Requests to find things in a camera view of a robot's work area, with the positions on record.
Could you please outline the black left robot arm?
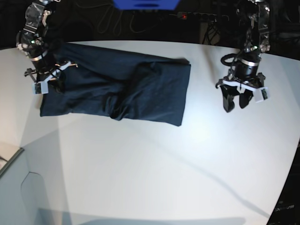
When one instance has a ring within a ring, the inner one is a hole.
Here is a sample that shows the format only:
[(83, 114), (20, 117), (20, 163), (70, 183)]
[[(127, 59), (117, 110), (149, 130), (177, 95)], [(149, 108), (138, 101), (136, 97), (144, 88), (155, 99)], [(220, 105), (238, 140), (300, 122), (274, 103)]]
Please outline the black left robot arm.
[(223, 108), (229, 113), (234, 107), (234, 97), (239, 97), (240, 108), (249, 102), (263, 102), (270, 97), (264, 85), (266, 77), (259, 73), (262, 54), (270, 50), (270, 4), (266, 0), (242, 0), (237, 5), (237, 16), (246, 26), (245, 43), (238, 53), (231, 53), (221, 58), (221, 63), (228, 66), (227, 76), (219, 79), (216, 88), (223, 96)]

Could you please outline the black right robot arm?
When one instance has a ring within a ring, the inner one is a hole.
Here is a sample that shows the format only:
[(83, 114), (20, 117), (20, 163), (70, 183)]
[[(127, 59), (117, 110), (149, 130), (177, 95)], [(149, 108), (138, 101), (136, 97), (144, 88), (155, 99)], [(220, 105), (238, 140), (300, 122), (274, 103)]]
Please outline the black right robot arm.
[(16, 47), (31, 61), (34, 68), (24, 72), (33, 81), (35, 95), (47, 94), (52, 88), (57, 93), (65, 92), (64, 70), (78, 67), (70, 60), (59, 61), (47, 40), (48, 17), (56, 11), (59, 0), (34, 0), (26, 9), (25, 25), (16, 36)]

